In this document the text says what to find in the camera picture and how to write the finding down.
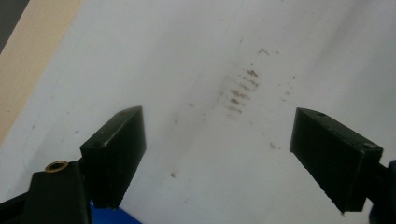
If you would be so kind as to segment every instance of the beige surface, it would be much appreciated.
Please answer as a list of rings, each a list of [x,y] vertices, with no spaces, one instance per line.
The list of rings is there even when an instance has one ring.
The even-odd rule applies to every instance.
[[[81,0],[31,0],[0,54],[0,145],[57,49]]]

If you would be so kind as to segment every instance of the dirt spot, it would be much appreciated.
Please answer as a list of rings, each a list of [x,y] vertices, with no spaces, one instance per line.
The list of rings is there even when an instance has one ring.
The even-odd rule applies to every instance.
[[[228,114],[228,115],[227,115],[227,118],[236,120],[236,117],[234,117],[232,114]]]
[[[171,176],[172,176],[174,179],[176,179],[177,173],[178,173],[178,170],[172,172],[172,173],[171,173]]]
[[[242,92],[239,92],[237,90],[230,90],[230,92],[236,97],[241,97],[241,98],[244,98],[244,99],[250,99],[246,94],[244,94]]]
[[[249,75],[253,76],[253,77],[259,77],[259,76],[257,75],[257,73],[256,73],[255,71],[253,71],[253,70],[247,70],[247,73],[248,73]]]
[[[270,53],[268,53],[268,51],[264,48],[259,50],[259,54],[261,54],[261,53],[265,53],[266,55],[270,56]]]
[[[250,91],[250,88],[242,83],[239,83],[239,86],[242,87],[245,91]]]
[[[256,88],[259,86],[259,83],[255,82],[254,80],[247,80],[247,81],[250,82]]]
[[[231,99],[231,103],[239,105],[239,102],[235,98]]]

